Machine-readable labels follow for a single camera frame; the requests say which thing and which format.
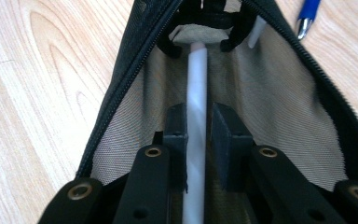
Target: open zippered pouch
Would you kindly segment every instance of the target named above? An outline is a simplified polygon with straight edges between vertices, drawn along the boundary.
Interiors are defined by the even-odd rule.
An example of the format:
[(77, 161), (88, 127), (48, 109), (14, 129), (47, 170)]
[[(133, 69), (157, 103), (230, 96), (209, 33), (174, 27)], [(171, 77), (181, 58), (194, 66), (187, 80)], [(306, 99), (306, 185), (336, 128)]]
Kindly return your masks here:
[[(245, 37), (251, 31), (257, 15), (268, 25), (255, 47), (250, 49)], [(194, 42), (205, 43), (208, 50), (204, 222), (305, 220), (292, 219), (287, 215), (290, 212), (286, 211), (282, 211), (283, 215), (280, 216), (275, 214), (276, 204), (284, 204), (280, 201), (284, 200), (282, 197), (278, 197), (280, 200), (274, 198), (279, 190), (261, 197), (264, 205), (269, 207), (263, 220), (260, 220), (259, 212), (252, 211), (257, 207), (250, 209), (253, 196), (245, 193), (246, 190), (240, 188), (233, 190), (235, 192), (226, 192), (227, 186), (221, 185), (220, 175), (225, 172), (222, 171), (225, 165), (216, 161), (228, 152), (213, 149), (215, 146), (211, 134), (216, 103), (228, 106), (238, 115), (237, 121), (243, 122), (246, 130), (249, 130), (255, 145), (277, 148), (280, 150), (278, 155), (282, 152), (284, 157), (290, 159), (299, 174), (305, 176), (304, 180), (323, 195), (322, 198), (333, 208), (333, 213), (336, 211), (342, 219), (329, 219), (330, 216), (324, 211), (302, 207), (302, 203), (293, 204), (300, 208), (298, 213), (303, 211), (314, 221), (358, 220), (354, 219), (358, 218), (358, 213), (355, 217), (346, 217), (348, 208), (335, 199), (340, 189), (338, 182), (348, 188), (358, 187), (358, 182), (354, 182), (356, 185), (348, 182), (358, 181), (358, 119), (328, 76), (299, 44), (276, 4), (270, 0), (204, 0), (203, 3), (138, 0), (133, 4), (112, 82), (103, 99), (76, 179), (57, 194), (41, 222), (62, 220), (49, 219), (60, 218), (60, 213), (68, 218), (66, 220), (72, 221), (68, 213), (77, 216), (79, 222), (113, 221), (121, 193), (128, 187), (124, 187), (127, 173), (134, 164), (138, 150), (152, 143), (160, 143), (156, 132), (166, 129), (169, 108), (186, 103), (187, 55), (190, 53), (190, 44)], [(231, 159), (222, 162), (230, 163)], [(240, 169), (240, 175), (246, 175), (248, 169), (252, 170), (252, 167), (248, 167), (247, 159), (241, 161)], [(87, 192), (92, 196), (96, 193), (95, 197), (92, 196), (94, 201), (82, 207), (80, 204), (87, 197), (71, 201), (66, 195), (69, 195), (68, 190), (74, 193), (74, 188), (82, 181), (90, 180), (89, 177), (97, 180), (99, 187), (87, 189), (94, 182), (80, 186), (83, 189), (80, 188), (74, 195)], [(252, 181), (259, 185), (268, 185), (269, 182), (257, 177), (254, 179), (244, 178), (244, 186)], [(138, 182), (138, 190), (151, 188), (139, 186), (147, 181)], [(287, 179), (282, 180), (282, 188), (286, 183), (291, 183), (285, 181)], [(280, 188), (272, 180), (270, 185)], [(285, 192), (288, 198), (293, 196), (290, 192)], [(346, 197), (358, 196), (358, 189), (348, 192), (352, 194), (341, 194)], [(165, 204), (165, 207), (171, 207), (168, 214), (171, 214), (173, 223), (181, 222), (181, 198), (181, 193), (174, 193), (172, 204)], [(62, 201), (65, 200), (68, 201), (68, 207), (61, 212)], [(70, 207), (71, 202), (78, 203), (76, 208)], [(132, 223), (131, 218), (139, 223), (157, 223), (149, 219), (153, 218), (153, 208), (141, 207), (135, 209), (126, 223)]]

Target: light wood tabletop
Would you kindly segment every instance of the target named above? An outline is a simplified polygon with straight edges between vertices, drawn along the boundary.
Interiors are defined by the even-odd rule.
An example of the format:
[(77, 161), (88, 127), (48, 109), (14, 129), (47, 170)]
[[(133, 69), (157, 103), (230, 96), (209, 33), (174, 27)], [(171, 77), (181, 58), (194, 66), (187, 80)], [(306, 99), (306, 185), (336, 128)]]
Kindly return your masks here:
[[(278, 0), (294, 28), (302, 1)], [(0, 223), (36, 223), (74, 178), (132, 0), (0, 0)], [(358, 115), (358, 0), (322, 1), (303, 44)]]

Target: black bag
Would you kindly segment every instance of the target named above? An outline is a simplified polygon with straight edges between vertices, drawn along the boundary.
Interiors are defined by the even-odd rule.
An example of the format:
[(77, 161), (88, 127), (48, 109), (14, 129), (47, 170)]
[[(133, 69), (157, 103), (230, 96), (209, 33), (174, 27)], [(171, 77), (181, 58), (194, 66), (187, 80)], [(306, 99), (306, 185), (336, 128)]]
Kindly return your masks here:
[[(250, 49), (257, 15), (268, 25)], [(257, 145), (280, 149), (321, 189), (358, 180), (358, 118), (271, 0), (204, 0), (203, 9), (200, 0), (136, 0), (76, 178), (107, 186), (130, 171), (164, 129), (167, 109), (186, 102), (196, 41), (208, 49), (208, 113), (213, 103), (233, 108)], [(244, 194), (221, 190), (210, 148), (206, 157), (205, 223), (246, 222)]]

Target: black zipper teeth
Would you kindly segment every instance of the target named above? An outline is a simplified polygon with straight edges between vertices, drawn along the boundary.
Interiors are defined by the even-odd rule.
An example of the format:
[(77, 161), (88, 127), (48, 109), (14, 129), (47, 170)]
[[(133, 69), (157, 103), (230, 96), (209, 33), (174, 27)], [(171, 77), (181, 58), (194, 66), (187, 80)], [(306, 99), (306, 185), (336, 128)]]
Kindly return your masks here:
[[(170, 13), (169, 17), (165, 20), (164, 24), (162, 25), (161, 29), (158, 31), (158, 34), (154, 37), (154, 40), (152, 41), (152, 43), (150, 44), (150, 46), (148, 47), (145, 56), (142, 58), (142, 60), (140, 61), (140, 63), (138, 63), (138, 66), (136, 67), (134, 73), (131, 74), (130, 80), (134, 80), (136, 78), (136, 76), (138, 75), (139, 71), (141, 71), (141, 68), (143, 66), (143, 64), (145, 63), (145, 60), (147, 58), (147, 55), (150, 54), (150, 52), (152, 51), (153, 47), (156, 45), (156, 42), (158, 40), (158, 37), (161, 35), (162, 31), (166, 28), (166, 26), (168, 25), (168, 23), (170, 22), (173, 14), (175, 13), (175, 11), (178, 10), (179, 6), (181, 4), (177, 4), (176, 7), (173, 9), (173, 11)], [(112, 106), (109, 106), (110, 108), (118, 108), (119, 106), (119, 102), (121, 101), (121, 99), (124, 98), (125, 94), (127, 93), (127, 91), (130, 89), (131, 87), (131, 81), (126, 83), (126, 86), (124, 87), (124, 90), (120, 92), (118, 98), (115, 100), (115, 102), (112, 104)], [(95, 139), (100, 139), (103, 136), (103, 132), (100, 132), (98, 135), (96, 135), (96, 137), (94, 138), (94, 141), (96, 141)], [(89, 163), (89, 157), (91, 154), (93, 154), (93, 152), (95, 151), (95, 148), (92, 149), (92, 151), (90, 152), (90, 154), (88, 155), (87, 159), (84, 160), (83, 162), (81, 162), (82, 164), (80, 166), (83, 165), (84, 169), (82, 169), (82, 171), (80, 171), (79, 173), (83, 173), (85, 169), (87, 169), (88, 163)]]
[[(353, 108), (348, 103), (348, 100), (344, 97), (344, 95), (338, 90), (337, 86), (331, 81), (331, 79), (327, 76), (327, 74), (324, 72), (324, 70), (319, 66), (319, 64), (316, 63), (316, 61), (310, 56), (310, 54), (304, 50), (304, 48), (299, 44), (297, 39), (295, 39), (292, 35), (289, 35), (287, 32), (285, 32), (279, 24), (273, 20), (274, 18), (270, 16), (269, 13), (267, 13), (264, 10), (260, 9), (260, 6), (255, 4), (252, 0), (242, 0), (244, 4), (246, 4), (248, 7), (253, 9), (258, 15), (260, 15), (266, 22), (271, 25), (279, 34), (285, 38), (289, 44), (292, 45), (292, 47), (298, 51), (300, 54), (304, 56), (304, 58), (310, 62), (310, 65), (312, 68), (315, 69), (316, 74), (324, 81), (325, 84), (327, 84), (330, 91), (332, 91), (336, 96), (339, 102), (346, 107), (347, 110), (350, 110), (353, 112)], [(355, 113), (352, 113), (354, 115), (354, 118), (358, 122), (358, 115)]]

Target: white rod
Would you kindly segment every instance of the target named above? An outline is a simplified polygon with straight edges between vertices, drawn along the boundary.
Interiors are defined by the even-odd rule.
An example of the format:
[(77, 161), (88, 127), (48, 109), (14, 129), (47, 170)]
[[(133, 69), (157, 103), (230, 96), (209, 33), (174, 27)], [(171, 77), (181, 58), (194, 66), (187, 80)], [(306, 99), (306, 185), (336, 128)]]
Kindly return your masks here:
[(191, 45), (187, 80), (187, 185), (183, 197), (183, 223), (202, 224), (204, 218), (207, 50)]
[(249, 48), (252, 49), (255, 47), (255, 43), (257, 43), (258, 37), (260, 37), (261, 34), (263, 33), (266, 24), (267, 22), (263, 18), (257, 16), (257, 18), (255, 19), (254, 27), (252, 28), (252, 31), (249, 34), (249, 38), (248, 38)]

